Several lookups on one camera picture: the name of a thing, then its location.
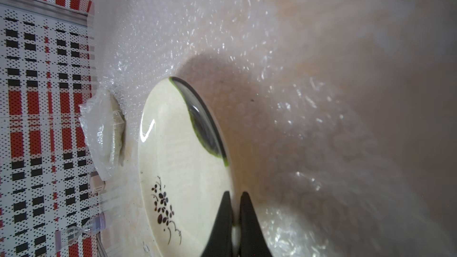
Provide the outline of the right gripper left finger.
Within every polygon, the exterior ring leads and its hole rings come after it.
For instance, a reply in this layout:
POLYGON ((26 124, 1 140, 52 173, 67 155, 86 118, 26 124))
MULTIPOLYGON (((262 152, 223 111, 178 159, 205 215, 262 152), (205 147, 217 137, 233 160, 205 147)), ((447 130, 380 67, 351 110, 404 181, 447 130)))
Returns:
POLYGON ((226 191, 220 202, 213 229, 201 257, 231 257, 233 210, 230 192, 226 191))

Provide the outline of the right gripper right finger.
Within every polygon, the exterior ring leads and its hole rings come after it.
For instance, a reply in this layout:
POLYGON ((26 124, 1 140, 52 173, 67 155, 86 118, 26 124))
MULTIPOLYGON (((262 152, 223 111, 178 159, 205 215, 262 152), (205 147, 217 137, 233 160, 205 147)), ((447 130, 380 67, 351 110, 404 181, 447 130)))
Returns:
POLYGON ((240 257, 272 257, 248 192, 240 198, 240 257))

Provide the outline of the bubble wrap sheet of cream plate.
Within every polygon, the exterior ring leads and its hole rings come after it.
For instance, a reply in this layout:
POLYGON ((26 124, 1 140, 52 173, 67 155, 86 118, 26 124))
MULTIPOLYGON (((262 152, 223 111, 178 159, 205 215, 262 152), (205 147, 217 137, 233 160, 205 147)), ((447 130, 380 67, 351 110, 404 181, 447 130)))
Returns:
POLYGON ((230 152, 274 255, 457 254, 360 116, 325 83, 273 83, 247 61, 230 66, 230 152))

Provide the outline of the bubble wrap around yellow plate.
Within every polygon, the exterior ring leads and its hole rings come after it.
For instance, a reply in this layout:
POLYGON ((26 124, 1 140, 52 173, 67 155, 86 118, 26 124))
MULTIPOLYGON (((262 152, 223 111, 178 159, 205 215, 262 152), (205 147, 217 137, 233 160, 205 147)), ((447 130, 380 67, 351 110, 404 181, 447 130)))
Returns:
POLYGON ((177 76, 203 97, 226 136, 268 125, 278 20, 267 0, 94 0, 100 83, 136 137, 146 98, 177 76))

